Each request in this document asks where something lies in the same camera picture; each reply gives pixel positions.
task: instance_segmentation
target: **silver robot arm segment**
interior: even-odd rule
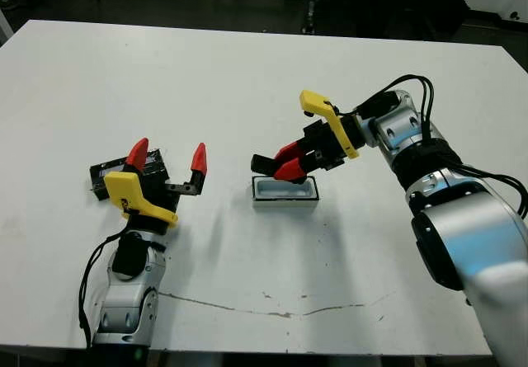
[[[433,124],[430,143],[424,143],[411,97],[405,91],[396,94],[400,103],[386,115],[356,117],[365,141],[380,148],[406,190],[417,246],[432,278],[464,291],[503,367],[526,367],[526,225],[486,181],[431,158],[445,153],[447,143]],[[434,170],[427,170],[429,165]]]

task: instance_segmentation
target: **metal stand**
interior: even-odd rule
[[[13,29],[6,17],[3,15],[3,12],[0,11],[0,45],[5,44],[7,40],[13,35]]]

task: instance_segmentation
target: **dark floor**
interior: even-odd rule
[[[14,30],[28,19],[87,21],[227,31],[298,34],[308,0],[32,0],[31,6],[5,12]],[[317,35],[356,35],[350,0],[321,0],[316,11]],[[430,40],[408,27],[405,16],[392,22],[389,38]],[[467,19],[454,35],[437,40],[502,45],[528,70],[528,33],[504,30],[492,22]]]

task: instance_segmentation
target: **black cable bundle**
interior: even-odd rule
[[[406,74],[402,77],[396,78],[387,87],[376,92],[368,100],[373,99],[377,97],[378,95],[381,95],[384,92],[387,92],[390,88],[400,84],[401,82],[409,81],[409,80],[418,80],[423,86],[423,98],[422,98],[422,108],[420,110],[420,119],[422,121],[422,138],[424,140],[428,140],[431,138],[431,110],[432,110],[432,102],[435,96],[435,91],[432,86],[432,82],[427,77],[417,76],[415,74]],[[427,93],[429,94],[429,99],[428,99],[427,110],[426,110]],[[356,113],[356,109],[349,113],[339,113],[339,115],[350,115],[350,114],[355,114],[355,113]],[[524,187],[524,185],[519,180],[517,180],[515,177],[503,175],[503,174],[486,172],[486,171],[477,169],[475,167],[471,167],[463,163],[449,161],[445,158],[443,158],[443,163],[445,164],[445,167],[455,172],[458,172],[461,175],[476,177],[478,179],[490,178],[493,180],[500,181],[510,187],[513,187],[521,196],[521,203],[519,205],[519,209],[517,210],[517,213],[522,218],[525,218],[526,215],[528,214],[528,191],[526,191],[526,188]]]

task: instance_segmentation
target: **small box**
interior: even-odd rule
[[[268,176],[252,177],[253,206],[315,206],[319,202],[317,184],[308,176],[302,184]]]

